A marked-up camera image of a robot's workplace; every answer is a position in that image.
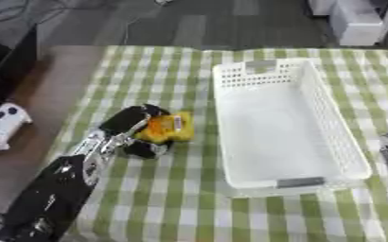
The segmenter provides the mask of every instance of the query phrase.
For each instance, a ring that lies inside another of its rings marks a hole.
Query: yellow plush toy
[[[187,141],[194,135],[194,127],[189,112],[161,115],[149,120],[147,127],[135,138],[161,144],[167,140]]]

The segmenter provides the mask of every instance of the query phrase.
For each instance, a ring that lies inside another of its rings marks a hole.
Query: floor
[[[0,9],[24,1],[0,0]],[[78,9],[46,13],[60,1]],[[42,50],[54,45],[111,44],[200,49],[336,47],[326,19],[309,18],[306,2],[174,0],[160,8],[153,0],[29,0],[22,16],[0,22],[0,42],[13,46],[29,25],[60,13],[40,24]],[[13,13],[5,12],[0,18]]]

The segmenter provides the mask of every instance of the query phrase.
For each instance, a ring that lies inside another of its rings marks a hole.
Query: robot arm
[[[136,140],[152,116],[168,114],[152,105],[125,109],[99,126],[66,156],[42,170],[10,206],[0,242],[56,242],[70,227],[94,190],[115,150],[144,158],[161,155],[162,146]]]

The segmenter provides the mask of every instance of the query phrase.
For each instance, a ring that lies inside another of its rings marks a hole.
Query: black laptop
[[[37,61],[37,27],[32,27],[20,42],[0,60],[0,105],[23,81]]]

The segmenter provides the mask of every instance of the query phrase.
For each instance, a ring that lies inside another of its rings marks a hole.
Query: tablecloth
[[[293,57],[316,64],[373,175],[354,189],[232,199],[223,189],[212,67]],[[388,241],[388,170],[379,155],[388,130],[387,51],[109,46],[49,160],[143,103],[192,112],[195,137],[157,160],[115,157],[68,233],[75,241]]]

